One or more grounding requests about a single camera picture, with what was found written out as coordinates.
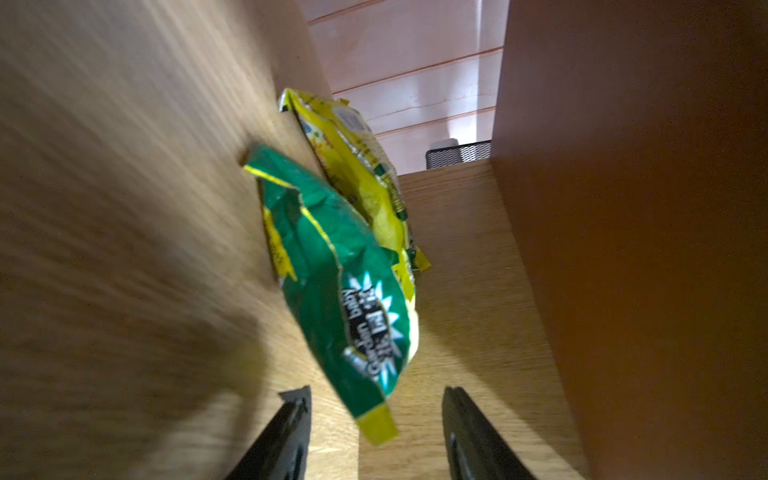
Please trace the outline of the yellow green packet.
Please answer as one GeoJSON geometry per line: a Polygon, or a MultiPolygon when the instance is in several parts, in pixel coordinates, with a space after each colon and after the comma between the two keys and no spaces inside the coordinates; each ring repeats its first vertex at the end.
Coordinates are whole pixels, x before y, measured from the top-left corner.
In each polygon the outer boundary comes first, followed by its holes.
{"type": "Polygon", "coordinates": [[[380,445],[398,434],[388,401],[419,347],[415,275],[430,263],[412,240],[396,169],[359,112],[290,88],[279,106],[322,170],[264,145],[249,153],[272,262],[314,357],[380,445]]]}

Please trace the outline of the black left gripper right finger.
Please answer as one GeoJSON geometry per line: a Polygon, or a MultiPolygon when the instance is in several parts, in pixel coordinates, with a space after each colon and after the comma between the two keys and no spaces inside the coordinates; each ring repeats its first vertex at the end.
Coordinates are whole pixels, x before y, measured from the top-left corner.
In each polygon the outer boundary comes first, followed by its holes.
{"type": "Polygon", "coordinates": [[[442,419],[453,480],[535,479],[462,387],[445,388],[442,419]]]}

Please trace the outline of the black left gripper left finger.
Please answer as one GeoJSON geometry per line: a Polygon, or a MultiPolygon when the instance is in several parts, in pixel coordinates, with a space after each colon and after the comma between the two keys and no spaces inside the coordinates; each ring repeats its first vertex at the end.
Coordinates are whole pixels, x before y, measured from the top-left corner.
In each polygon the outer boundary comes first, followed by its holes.
{"type": "Polygon", "coordinates": [[[226,480],[302,480],[307,470],[312,395],[309,386],[280,393],[281,408],[226,480]]]}

